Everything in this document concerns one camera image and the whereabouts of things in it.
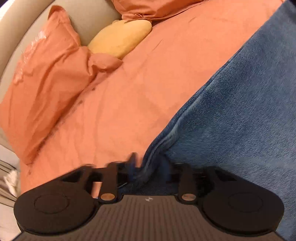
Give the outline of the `orange pillow with white print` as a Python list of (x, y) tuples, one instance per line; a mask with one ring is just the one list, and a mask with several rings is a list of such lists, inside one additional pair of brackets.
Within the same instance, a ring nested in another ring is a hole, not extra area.
[(18, 158), (31, 164), (80, 93), (121, 63), (82, 46), (66, 11), (53, 6), (46, 26), (22, 53), (1, 102), (1, 128)]

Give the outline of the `orange bed sheet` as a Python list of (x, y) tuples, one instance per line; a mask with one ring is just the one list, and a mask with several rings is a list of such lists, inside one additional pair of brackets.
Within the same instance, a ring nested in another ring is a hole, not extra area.
[(26, 192), (82, 165), (142, 160), (175, 113), (271, 17), (281, 1), (205, 1), (154, 25), (106, 78), (83, 93), (21, 165)]

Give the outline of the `blue denim jeans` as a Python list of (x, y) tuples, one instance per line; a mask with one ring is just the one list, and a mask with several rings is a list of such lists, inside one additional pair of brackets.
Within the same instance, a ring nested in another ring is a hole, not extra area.
[(270, 19), (176, 113), (147, 149), (133, 189), (168, 162), (218, 166), (277, 194), (277, 232), (295, 240), (295, 1)]

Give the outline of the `yellow cushion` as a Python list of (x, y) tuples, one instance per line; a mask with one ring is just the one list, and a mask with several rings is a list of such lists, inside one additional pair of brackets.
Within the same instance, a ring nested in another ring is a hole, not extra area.
[(92, 53), (109, 54), (124, 58), (151, 32), (148, 20), (115, 20), (103, 28), (88, 44)]

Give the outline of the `white item on nightstand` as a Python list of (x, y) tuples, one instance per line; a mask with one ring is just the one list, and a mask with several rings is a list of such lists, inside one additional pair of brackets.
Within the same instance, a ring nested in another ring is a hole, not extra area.
[(4, 176), (4, 181), (14, 197), (20, 195), (21, 182), (20, 182), (20, 173), (17, 170), (12, 170), (10, 173)]

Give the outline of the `plain orange pillow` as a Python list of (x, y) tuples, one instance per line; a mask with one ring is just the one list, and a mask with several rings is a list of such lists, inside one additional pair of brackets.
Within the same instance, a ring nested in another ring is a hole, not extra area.
[(114, 0), (123, 20), (163, 20), (200, 4), (197, 0)]

